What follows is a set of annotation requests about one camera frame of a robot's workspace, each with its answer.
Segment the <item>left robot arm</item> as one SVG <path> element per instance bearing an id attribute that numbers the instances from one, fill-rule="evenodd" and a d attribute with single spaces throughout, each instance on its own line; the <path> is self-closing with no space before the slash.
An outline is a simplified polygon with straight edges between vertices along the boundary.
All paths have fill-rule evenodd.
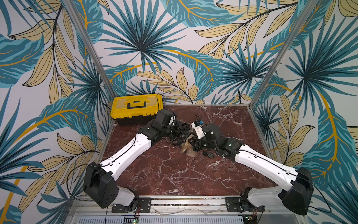
<path id="1" fill-rule="evenodd" d="M 117 186 L 116 181 L 132 162 L 156 143 L 166 137 L 172 141 L 182 140 L 190 133 L 190 128 L 189 124 L 178 121 L 173 112 L 158 111 L 156 117 L 141 127 L 134 138 L 113 156 L 87 166 L 84 192 L 102 209 L 111 204 L 135 206 L 135 194 L 128 188 Z"/>

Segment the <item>beige striped cloth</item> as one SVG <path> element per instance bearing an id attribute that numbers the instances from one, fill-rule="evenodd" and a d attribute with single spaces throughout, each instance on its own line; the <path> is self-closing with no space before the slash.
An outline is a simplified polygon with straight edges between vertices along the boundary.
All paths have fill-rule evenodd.
<path id="1" fill-rule="evenodd" d="M 194 158 L 199 153 L 199 151 L 193 151 L 192 145 L 188 142 L 188 140 L 190 140 L 193 137 L 197 137 L 197 136 L 194 134 L 190 134 L 187 137 L 186 141 L 184 143 L 182 143 L 181 150 L 180 150 L 181 153 L 184 153 L 186 156 L 189 156 L 192 158 Z"/>

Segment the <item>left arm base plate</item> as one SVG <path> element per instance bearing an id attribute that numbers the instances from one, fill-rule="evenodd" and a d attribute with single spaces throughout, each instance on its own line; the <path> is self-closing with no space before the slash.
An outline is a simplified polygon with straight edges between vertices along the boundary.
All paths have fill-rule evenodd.
<path id="1" fill-rule="evenodd" d="M 149 213 L 152 205 L 150 197 L 135 197 L 128 206 L 114 204 L 111 212 L 115 214 Z"/>

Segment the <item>yellow black toolbox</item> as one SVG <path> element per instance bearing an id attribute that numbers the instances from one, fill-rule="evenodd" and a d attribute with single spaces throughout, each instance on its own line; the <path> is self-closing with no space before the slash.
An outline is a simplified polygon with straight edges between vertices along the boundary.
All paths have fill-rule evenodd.
<path id="1" fill-rule="evenodd" d="M 116 97 L 111 109 L 111 118 L 120 126 L 146 124 L 163 108 L 163 96 L 160 94 Z"/>

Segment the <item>aluminium front rail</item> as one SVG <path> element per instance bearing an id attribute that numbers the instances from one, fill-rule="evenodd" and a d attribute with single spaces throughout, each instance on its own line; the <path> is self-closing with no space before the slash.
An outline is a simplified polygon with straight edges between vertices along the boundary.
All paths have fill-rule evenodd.
<path id="1" fill-rule="evenodd" d="M 229 212 L 225 196 L 144 196 L 137 213 L 101 209 L 94 202 L 74 202 L 66 224 L 307 224 L 307 217 L 283 206 L 263 211 Z"/>

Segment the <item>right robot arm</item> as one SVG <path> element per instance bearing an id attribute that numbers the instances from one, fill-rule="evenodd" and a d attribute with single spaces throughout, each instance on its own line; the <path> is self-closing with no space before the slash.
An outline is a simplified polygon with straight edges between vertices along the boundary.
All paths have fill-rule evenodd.
<path id="1" fill-rule="evenodd" d="M 245 165 L 277 184 L 276 187 L 246 188 L 241 195 L 242 204 L 251 207 L 284 206 L 289 211 L 305 216 L 314 192 L 311 172 L 306 168 L 293 168 L 270 159 L 233 137 L 225 137 L 213 123 L 202 121 L 191 124 L 195 135 L 190 139 L 194 151 L 205 150 L 207 155 L 221 156 Z"/>

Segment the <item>small olive watch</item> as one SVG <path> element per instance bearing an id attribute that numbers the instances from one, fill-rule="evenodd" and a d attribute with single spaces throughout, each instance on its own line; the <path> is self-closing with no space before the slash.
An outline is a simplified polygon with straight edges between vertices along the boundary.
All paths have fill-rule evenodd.
<path id="1" fill-rule="evenodd" d="M 207 156 L 208 158 L 214 158 L 215 155 L 210 151 L 203 151 L 203 155 Z"/>

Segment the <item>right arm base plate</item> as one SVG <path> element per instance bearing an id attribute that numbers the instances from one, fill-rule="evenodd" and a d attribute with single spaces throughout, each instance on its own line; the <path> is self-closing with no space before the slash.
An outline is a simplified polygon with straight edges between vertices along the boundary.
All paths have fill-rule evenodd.
<path id="1" fill-rule="evenodd" d="M 256 207 L 247 199 L 241 197 L 226 197 L 225 204 L 228 212 L 264 212 L 264 206 Z"/>

